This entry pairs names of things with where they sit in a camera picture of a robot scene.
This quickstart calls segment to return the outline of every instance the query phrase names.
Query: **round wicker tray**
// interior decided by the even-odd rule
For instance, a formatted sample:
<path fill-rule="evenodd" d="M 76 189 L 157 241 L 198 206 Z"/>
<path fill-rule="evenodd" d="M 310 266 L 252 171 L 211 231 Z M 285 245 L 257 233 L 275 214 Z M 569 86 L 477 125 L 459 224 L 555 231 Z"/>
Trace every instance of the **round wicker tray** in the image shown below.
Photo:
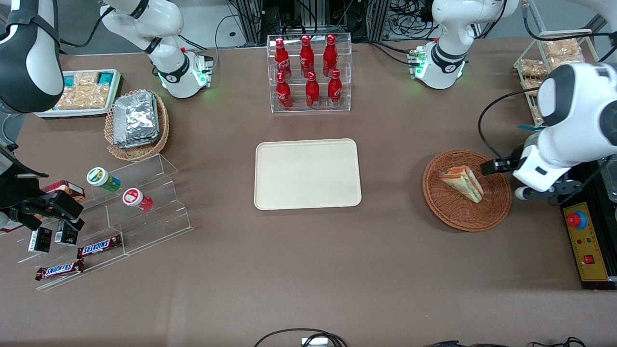
<path fill-rule="evenodd" d="M 484 176 L 480 164 L 489 158 L 467 149 L 443 152 L 431 160 L 422 176 L 422 192 L 430 209 L 447 225 L 465 232 L 483 232 L 501 223 L 510 211 L 512 191 L 502 173 Z M 474 203 L 439 178 L 439 171 L 467 165 L 480 182 L 484 197 Z"/>
<path fill-rule="evenodd" d="M 130 91 L 126 95 L 132 95 L 137 93 L 138 90 Z M 118 146 L 114 145 L 114 108 L 107 113 L 105 117 L 105 129 L 103 134 L 105 134 L 105 139 L 111 145 L 107 147 L 107 150 L 114 155 L 114 157 L 126 161 L 137 162 L 141 159 L 145 159 L 147 157 L 151 157 L 163 150 L 165 144 L 167 143 L 167 138 L 169 137 L 169 117 L 167 115 L 167 109 L 163 104 L 160 96 L 156 96 L 158 113 L 159 113 L 159 128 L 160 128 L 160 139 L 158 142 L 153 144 L 147 144 L 145 146 L 139 146 L 128 149 L 120 149 Z"/>

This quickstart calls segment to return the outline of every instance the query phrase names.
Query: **red emergency stop button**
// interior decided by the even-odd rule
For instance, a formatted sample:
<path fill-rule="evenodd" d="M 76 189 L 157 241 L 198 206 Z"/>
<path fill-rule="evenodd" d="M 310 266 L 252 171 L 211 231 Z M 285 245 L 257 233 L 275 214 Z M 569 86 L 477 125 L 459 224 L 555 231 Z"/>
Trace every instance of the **red emergency stop button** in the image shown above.
<path fill-rule="evenodd" d="M 587 216 L 582 211 L 574 211 L 566 216 L 566 223 L 570 227 L 583 229 L 587 226 Z"/>

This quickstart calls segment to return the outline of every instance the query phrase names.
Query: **red switch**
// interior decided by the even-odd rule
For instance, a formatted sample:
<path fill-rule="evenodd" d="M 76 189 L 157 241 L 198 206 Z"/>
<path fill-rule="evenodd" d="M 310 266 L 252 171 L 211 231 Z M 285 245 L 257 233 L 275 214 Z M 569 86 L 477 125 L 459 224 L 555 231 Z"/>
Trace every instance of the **red switch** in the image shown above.
<path fill-rule="evenodd" d="M 566 221 L 570 227 L 576 228 L 582 224 L 582 218 L 578 213 L 570 213 L 566 217 Z"/>

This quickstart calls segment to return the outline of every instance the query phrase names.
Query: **sandwich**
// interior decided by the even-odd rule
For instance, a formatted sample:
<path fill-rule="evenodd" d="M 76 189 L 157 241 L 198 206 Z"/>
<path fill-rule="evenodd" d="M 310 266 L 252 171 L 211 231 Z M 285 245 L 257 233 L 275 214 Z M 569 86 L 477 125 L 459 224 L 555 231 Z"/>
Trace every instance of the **sandwich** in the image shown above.
<path fill-rule="evenodd" d="M 457 166 L 439 173 L 439 178 L 474 203 L 482 201 L 484 190 L 468 166 Z"/>

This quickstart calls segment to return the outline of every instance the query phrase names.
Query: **small black box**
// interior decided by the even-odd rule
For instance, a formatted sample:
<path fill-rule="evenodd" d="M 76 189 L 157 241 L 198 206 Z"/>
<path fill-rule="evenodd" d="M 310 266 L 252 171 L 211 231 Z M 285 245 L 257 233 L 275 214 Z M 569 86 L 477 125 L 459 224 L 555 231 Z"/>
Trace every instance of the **small black box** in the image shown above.
<path fill-rule="evenodd" d="M 49 247 L 51 246 L 51 234 L 52 231 L 46 228 L 39 228 L 32 231 L 28 252 L 49 253 Z"/>
<path fill-rule="evenodd" d="M 67 225 L 66 222 L 60 221 L 54 242 L 61 245 L 75 246 L 77 244 L 77 231 Z"/>

